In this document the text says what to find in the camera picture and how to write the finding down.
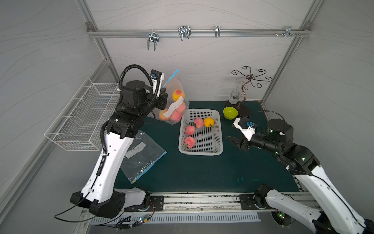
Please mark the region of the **orange yellow peach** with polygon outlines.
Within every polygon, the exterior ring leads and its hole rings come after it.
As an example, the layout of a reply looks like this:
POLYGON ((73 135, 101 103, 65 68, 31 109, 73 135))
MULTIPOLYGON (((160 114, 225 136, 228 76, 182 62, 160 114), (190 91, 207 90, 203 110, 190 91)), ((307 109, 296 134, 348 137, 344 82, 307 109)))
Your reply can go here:
POLYGON ((172 93, 173 101, 174 102, 178 101, 180 97, 185 99, 185 93, 183 92, 182 89, 175 89, 174 92, 172 93))

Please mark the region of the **orange red peach front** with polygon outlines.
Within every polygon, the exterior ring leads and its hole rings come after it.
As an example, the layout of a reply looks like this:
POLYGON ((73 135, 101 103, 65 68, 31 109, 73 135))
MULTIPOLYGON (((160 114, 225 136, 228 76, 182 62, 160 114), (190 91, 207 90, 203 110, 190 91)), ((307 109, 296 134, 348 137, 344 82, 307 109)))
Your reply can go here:
POLYGON ((169 120, 169 117, 164 115, 167 111, 168 111, 168 108, 159 112, 159 119, 161 121, 168 121, 169 120))

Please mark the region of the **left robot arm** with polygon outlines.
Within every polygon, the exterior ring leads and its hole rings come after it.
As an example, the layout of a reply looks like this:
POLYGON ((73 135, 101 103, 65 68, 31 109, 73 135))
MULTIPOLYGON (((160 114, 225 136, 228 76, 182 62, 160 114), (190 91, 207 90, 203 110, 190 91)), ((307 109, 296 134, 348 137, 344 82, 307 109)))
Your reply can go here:
POLYGON ((126 152, 133 143, 145 117, 154 108, 164 109, 167 94, 161 92, 160 80, 151 80, 152 87, 142 81, 131 81, 120 87, 120 103, 100 129, 102 152, 95 168, 80 192, 71 195, 70 202, 86 208, 97 217, 115 218, 123 208, 149 209, 148 192, 133 188, 118 192, 114 189, 126 152))

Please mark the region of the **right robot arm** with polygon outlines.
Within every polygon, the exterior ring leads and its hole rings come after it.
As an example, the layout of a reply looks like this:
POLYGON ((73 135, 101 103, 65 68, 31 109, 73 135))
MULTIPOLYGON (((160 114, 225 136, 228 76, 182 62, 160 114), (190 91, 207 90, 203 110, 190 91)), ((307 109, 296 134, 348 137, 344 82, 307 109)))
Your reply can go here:
POLYGON ((320 206, 308 207, 269 186, 260 186, 251 200, 257 209, 272 208, 302 223, 315 234, 372 234, 374 222, 359 215, 333 185, 317 157, 307 147, 294 143, 294 128, 283 119, 267 122, 265 134, 257 133, 248 118, 236 118, 233 126, 243 139, 227 136, 239 150, 251 147, 271 153, 307 188, 320 206))

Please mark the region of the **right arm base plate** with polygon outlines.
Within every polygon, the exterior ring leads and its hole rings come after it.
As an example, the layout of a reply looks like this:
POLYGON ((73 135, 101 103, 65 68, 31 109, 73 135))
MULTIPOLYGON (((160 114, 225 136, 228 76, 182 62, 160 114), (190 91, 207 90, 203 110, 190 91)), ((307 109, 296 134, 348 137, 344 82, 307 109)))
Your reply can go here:
POLYGON ((242 210, 262 210, 264 205, 261 199, 253 194, 242 194, 237 196, 237 201, 242 210))

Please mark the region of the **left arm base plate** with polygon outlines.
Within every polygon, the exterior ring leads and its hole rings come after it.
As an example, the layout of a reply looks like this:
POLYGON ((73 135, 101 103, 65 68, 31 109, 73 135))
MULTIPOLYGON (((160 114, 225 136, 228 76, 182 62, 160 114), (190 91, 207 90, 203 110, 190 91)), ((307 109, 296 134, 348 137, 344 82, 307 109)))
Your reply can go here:
POLYGON ((164 196, 150 195, 147 196, 145 202, 141 205, 135 205, 127 208, 127 212, 156 212, 163 211, 164 209, 164 196))

